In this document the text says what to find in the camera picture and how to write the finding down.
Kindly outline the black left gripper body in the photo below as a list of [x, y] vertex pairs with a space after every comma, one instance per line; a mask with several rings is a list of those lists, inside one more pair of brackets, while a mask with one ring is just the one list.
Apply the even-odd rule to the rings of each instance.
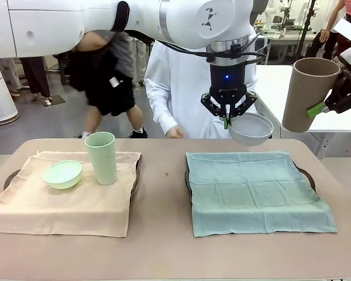
[[209, 93], [214, 100], [225, 108], [234, 110], [246, 94], [245, 65], [231, 66], [210, 65], [211, 87]]

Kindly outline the person's right hand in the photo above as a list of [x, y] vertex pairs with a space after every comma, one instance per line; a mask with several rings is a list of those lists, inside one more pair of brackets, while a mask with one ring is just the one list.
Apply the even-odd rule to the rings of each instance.
[[180, 126], [176, 125], [167, 131], [166, 137], [171, 139], [182, 139], [185, 137], [185, 132]]

